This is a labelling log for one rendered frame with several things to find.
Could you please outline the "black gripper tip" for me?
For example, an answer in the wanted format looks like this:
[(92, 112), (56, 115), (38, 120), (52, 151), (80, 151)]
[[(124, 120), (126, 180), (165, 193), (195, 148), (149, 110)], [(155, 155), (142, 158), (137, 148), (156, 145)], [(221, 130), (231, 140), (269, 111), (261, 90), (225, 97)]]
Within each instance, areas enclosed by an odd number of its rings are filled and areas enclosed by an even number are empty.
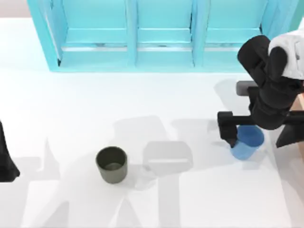
[(0, 183), (13, 182), (19, 176), (20, 171), (10, 156), (0, 121)]

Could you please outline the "blue cup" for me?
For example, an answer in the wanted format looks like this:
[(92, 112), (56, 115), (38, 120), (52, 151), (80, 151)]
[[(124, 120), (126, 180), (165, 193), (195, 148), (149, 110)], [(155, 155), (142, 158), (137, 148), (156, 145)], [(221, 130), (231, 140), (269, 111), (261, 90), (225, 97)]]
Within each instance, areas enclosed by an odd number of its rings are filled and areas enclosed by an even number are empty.
[(249, 159), (264, 143), (263, 131), (255, 125), (240, 125), (237, 127), (237, 143), (231, 148), (231, 154), (238, 160)]

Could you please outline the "dark green cup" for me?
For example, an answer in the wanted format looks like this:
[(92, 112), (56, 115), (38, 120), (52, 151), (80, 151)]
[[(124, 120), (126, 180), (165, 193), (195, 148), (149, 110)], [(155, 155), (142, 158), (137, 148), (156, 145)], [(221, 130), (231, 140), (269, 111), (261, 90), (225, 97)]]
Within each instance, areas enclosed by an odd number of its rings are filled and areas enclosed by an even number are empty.
[(126, 152), (117, 146), (101, 149), (95, 163), (103, 180), (110, 184), (122, 182), (128, 173), (128, 157)]

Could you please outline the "light blue rack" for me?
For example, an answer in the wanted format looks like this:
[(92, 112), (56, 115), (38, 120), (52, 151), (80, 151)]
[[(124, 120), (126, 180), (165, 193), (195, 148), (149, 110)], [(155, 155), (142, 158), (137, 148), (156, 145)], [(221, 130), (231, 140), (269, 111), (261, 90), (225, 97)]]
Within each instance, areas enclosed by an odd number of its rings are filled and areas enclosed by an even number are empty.
[(250, 38), (287, 32), (300, 0), (27, 0), (53, 72), (242, 72)]

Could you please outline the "grey rounded box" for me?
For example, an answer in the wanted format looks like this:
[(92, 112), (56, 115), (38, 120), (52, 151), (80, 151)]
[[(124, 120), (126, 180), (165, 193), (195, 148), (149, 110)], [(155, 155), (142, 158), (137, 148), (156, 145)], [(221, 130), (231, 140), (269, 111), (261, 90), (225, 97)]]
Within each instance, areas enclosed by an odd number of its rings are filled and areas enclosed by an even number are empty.
[(256, 86), (254, 81), (238, 81), (236, 83), (236, 93), (238, 96), (249, 96), (248, 89)]

